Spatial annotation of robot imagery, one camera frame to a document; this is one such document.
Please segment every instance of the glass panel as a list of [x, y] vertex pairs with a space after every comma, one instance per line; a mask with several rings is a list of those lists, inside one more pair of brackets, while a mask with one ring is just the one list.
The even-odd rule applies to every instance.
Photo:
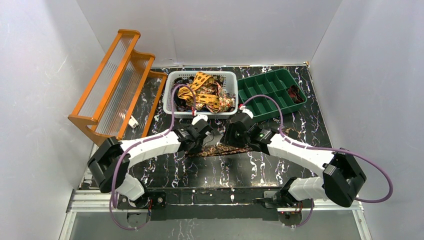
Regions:
[[[308, 214], [306, 211], [302, 213], [304, 218]], [[128, 216], [125, 212], [114, 214], [118, 221], [127, 227], [140, 225], [146, 221], [145, 213]], [[289, 227], [283, 227], [279, 221], [239, 218], [151, 221], [138, 231], [128, 231], [116, 226], [108, 212], [79, 212], [70, 239], [360, 240], [361, 237], [351, 210], [317, 210], [305, 225], [294, 231]]]

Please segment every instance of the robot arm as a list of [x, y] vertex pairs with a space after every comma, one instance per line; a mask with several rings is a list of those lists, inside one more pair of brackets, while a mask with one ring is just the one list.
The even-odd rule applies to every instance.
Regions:
[[100, 191], [102, 193], [111, 192], [118, 158], [124, 151], [131, 148], [119, 167], [116, 191], [135, 201], [136, 204], [144, 203], [148, 197], [147, 188], [138, 179], [129, 175], [128, 169], [135, 164], [163, 154], [180, 151], [200, 152], [203, 140], [212, 132], [212, 127], [207, 120], [206, 115], [200, 114], [193, 118], [191, 124], [175, 125], [166, 135], [167, 131], [134, 140], [118, 141], [115, 137], [108, 138], [88, 161], [88, 167]]
[[[196, 116], [191, 124], [178, 124], [166, 136], [160, 133], [135, 140], [117, 141], [108, 138], [89, 160], [88, 166], [102, 193], [111, 191], [112, 177], [118, 158], [135, 143], [124, 157], [116, 180], [116, 191], [130, 200], [145, 203], [149, 193], [138, 179], [127, 174], [133, 165], [162, 154], [185, 151], [199, 153], [205, 137], [212, 131], [207, 116]], [[265, 197], [274, 206], [293, 206], [305, 199], [330, 199], [334, 203], [350, 207], [366, 181], [364, 172], [355, 158], [339, 152], [311, 150], [294, 146], [299, 143], [281, 136], [276, 129], [259, 128], [253, 114], [246, 108], [236, 113], [228, 122], [221, 143], [233, 147], [251, 147], [256, 152], [281, 157], [313, 171], [317, 177], [291, 178], [280, 191]]]
[[330, 199], [350, 207], [367, 177], [351, 155], [307, 149], [310, 145], [281, 136], [277, 129], [260, 128], [250, 110], [240, 108], [228, 123], [222, 143], [234, 147], [249, 146], [256, 152], [287, 159], [313, 171], [317, 177], [291, 178], [275, 196], [275, 205], [292, 206], [305, 199]]

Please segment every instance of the green compartment tray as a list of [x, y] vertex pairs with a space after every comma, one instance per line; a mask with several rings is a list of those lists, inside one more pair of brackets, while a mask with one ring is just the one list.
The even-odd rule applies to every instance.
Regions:
[[[290, 98], [287, 90], [293, 85], [299, 88], [299, 93], [303, 102], [294, 103]], [[255, 95], [266, 95], [277, 102], [282, 114], [289, 114], [299, 110], [307, 101], [304, 92], [286, 69], [269, 71], [267, 73], [239, 79], [237, 81], [237, 86], [238, 98], [242, 103]], [[272, 119], [279, 115], [275, 104], [265, 97], [252, 99], [247, 103], [246, 107], [252, 111], [253, 120], [256, 122]]]

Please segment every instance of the white plastic basket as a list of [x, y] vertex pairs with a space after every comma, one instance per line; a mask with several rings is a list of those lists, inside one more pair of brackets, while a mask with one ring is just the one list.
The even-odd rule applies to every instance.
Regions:
[[[166, 80], [165, 92], [163, 94], [163, 110], [167, 114], [171, 114], [171, 104], [174, 104], [174, 110], [177, 109], [177, 106], [174, 103], [172, 93], [172, 87], [174, 86], [175, 80], [178, 78], [189, 78], [195, 76], [199, 71], [173, 71], [168, 75]], [[237, 112], [237, 106], [239, 105], [239, 92], [237, 89], [237, 78], [234, 72], [230, 71], [201, 71], [202, 73], [209, 75], [218, 75], [224, 78], [222, 89], [229, 94], [235, 95], [235, 108], [233, 111], [229, 112], [197, 112], [198, 114], [207, 115], [210, 119], [228, 119], [231, 115]], [[192, 117], [191, 111], [175, 111], [174, 116], [178, 119], [188, 119]]]

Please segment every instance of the white backdrop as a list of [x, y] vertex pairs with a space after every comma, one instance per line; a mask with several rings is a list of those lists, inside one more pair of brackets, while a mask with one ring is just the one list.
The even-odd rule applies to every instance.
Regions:
[[[387, 170], [365, 204], [374, 240], [424, 239], [424, 2], [343, 0], [311, 62], [333, 144]], [[362, 197], [385, 178], [362, 164]]]
[[154, 66], [310, 61], [342, 0], [77, 0], [103, 50], [136, 29]]
[[104, 54], [74, 0], [0, 1], [0, 239], [58, 239], [93, 145], [67, 115]]

